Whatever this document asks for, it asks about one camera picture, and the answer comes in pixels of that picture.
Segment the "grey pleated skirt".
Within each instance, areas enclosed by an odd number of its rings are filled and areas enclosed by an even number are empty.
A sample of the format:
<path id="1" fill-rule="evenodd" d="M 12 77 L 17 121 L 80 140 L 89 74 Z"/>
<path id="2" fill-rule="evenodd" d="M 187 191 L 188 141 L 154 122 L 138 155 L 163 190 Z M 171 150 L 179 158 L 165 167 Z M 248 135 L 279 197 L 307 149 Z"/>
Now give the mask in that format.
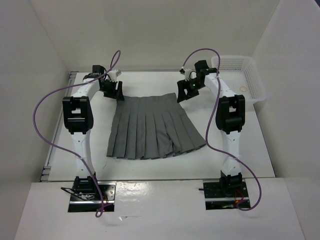
<path id="1" fill-rule="evenodd" d="M 106 155 L 126 160 L 162 159 L 205 145 L 174 92 L 125 96 L 117 102 Z"/>

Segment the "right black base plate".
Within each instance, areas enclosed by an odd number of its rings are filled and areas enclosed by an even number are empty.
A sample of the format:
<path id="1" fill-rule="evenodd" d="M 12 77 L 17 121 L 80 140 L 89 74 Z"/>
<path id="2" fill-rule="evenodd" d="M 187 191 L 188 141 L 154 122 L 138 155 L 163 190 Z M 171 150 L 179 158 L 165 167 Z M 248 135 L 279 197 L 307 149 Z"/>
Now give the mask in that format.
<path id="1" fill-rule="evenodd" d="M 204 193 L 206 210 L 242 209 L 251 207 L 246 182 L 243 181 L 235 190 L 225 193 L 218 180 L 204 180 L 203 186 L 198 189 Z"/>

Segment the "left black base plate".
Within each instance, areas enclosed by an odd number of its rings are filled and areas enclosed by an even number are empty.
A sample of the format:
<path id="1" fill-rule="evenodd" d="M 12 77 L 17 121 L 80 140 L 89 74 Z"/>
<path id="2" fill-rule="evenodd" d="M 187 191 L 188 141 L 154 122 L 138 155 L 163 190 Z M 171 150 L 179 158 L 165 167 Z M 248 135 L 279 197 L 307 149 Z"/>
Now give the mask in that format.
<path id="1" fill-rule="evenodd" d="M 115 210 L 115 195 L 116 195 L 116 183 L 115 182 L 103 182 L 99 183 L 99 188 L 103 197 L 104 212 L 113 212 Z M 76 197 L 75 193 L 72 193 L 69 200 L 68 212 L 69 213 L 87 213 L 96 212 L 101 207 L 100 195 L 87 194 L 84 198 L 84 194 L 80 194 Z"/>

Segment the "rubber band in basket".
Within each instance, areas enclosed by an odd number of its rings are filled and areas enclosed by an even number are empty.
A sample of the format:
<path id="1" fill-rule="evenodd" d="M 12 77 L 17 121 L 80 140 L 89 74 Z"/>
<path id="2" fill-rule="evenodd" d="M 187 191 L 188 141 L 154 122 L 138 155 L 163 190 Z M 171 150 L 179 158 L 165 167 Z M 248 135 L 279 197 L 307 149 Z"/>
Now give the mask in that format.
<path id="1" fill-rule="evenodd" d="M 242 92 L 246 92 L 248 89 L 245 87 L 245 86 L 241 86 L 240 87 L 240 91 L 242 91 Z"/>

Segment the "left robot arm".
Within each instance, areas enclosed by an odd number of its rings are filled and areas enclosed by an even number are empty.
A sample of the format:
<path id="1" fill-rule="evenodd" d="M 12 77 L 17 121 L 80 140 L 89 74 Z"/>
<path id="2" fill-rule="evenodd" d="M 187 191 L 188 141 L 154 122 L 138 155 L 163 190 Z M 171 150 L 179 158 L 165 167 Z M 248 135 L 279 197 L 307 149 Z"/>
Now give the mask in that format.
<path id="1" fill-rule="evenodd" d="M 117 81 L 120 74 L 119 69 L 107 71 L 101 65 L 93 65 L 92 72 L 83 78 L 79 89 L 62 100 L 64 126 L 71 134 L 75 156 L 81 161 L 73 189 L 88 200 L 97 198 L 100 193 L 95 183 L 90 147 L 91 129 L 94 126 L 91 100 L 100 91 L 107 98 L 123 101 L 122 82 Z"/>

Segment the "aluminium table edge rail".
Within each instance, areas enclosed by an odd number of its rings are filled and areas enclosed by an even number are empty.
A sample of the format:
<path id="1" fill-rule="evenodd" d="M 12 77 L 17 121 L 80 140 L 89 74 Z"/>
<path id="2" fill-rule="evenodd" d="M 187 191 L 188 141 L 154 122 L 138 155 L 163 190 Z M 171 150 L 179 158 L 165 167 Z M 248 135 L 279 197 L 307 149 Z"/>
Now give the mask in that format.
<path id="1" fill-rule="evenodd" d="M 71 86 L 75 82 L 77 73 L 78 73 L 78 71 L 71 71 L 70 72 L 69 79 L 68 79 L 69 86 Z M 53 136 L 51 139 L 51 141 L 53 143 L 55 142 L 55 140 L 57 138 L 57 134 L 60 131 L 59 129 L 60 129 L 62 118 L 63 118 L 63 109 L 60 110 L 60 113 L 59 113 L 59 116 L 57 119 L 57 123 L 55 125 L 55 129 L 54 129 Z M 43 169 L 41 172 L 41 176 L 39 179 L 40 182 L 48 182 L 50 171 L 51 171 L 50 159 L 51 159 L 52 152 L 53 152 L 53 146 L 50 145 L 48 153 L 47 153 L 46 161 L 44 163 L 44 166 L 43 166 Z"/>

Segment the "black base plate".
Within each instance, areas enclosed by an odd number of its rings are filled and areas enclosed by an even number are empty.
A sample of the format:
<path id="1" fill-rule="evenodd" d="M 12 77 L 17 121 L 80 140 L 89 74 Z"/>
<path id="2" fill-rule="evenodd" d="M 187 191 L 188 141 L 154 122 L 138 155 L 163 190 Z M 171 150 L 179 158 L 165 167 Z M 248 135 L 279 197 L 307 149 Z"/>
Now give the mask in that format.
<path id="1" fill-rule="evenodd" d="M 115 182 L 103 182 L 99 183 L 99 188 L 103 197 L 104 212 L 113 212 L 115 210 L 115 195 L 116 195 L 116 183 Z M 72 193 L 69 200 L 68 212 L 69 213 L 87 213 L 96 212 L 101 207 L 100 195 L 87 194 L 84 198 L 84 194 L 80 194 L 76 197 L 75 193 Z"/>
<path id="2" fill-rule="evenodd" d="M 218 180 L 204 180 L 203 186 L 198 189 L 204 193 L 206 210 L 242 209 L 251 207 L 246 182 L 243 181 L 235 190 L 225 193 Z"/>

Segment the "white plastic basket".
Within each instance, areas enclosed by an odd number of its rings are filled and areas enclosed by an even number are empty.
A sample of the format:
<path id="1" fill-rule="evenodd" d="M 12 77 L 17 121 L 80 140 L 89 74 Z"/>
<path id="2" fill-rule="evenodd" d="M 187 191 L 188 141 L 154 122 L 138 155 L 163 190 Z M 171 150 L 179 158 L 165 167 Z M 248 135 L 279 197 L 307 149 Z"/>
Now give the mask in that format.
<path id="1" fill-rule="evenodd" d="M 266 99 L 266 92 L 262 84 L 260 74 L 254 60 L 249 56 L 222 55 L 211 58 L 211 65 L 219 68 L 219 79 L 222 84 L 236 95 L 243 95 L 247 105 L 253 105 Z M 240 91 L 240 87 L 247 88 L 246 92 Z"/>

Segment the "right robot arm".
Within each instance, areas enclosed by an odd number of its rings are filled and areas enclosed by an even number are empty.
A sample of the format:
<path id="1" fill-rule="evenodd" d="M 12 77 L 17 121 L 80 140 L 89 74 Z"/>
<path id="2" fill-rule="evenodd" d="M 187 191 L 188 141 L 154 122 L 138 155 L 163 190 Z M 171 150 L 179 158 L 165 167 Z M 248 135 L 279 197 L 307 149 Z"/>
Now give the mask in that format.
<path id="1" fill-rule="evenodd" d="M 207 87 L 216 97 L 214 104 L 215 124 L 222 136 L 222 150 L 226 155 L 220 171 L 219 192 L 231 196 L 242 184 L 242 171 L 237 159 L 240 156 L 240 135 L 245 124 L 246 100 L 236 94 L 220 77 L 217 68 L 210 68 L 206 60 L 194 64 L 195 70 L 182 67 L 180 73 L 185 79 L 177 82 L 177 102 L 199 95 Z"/>

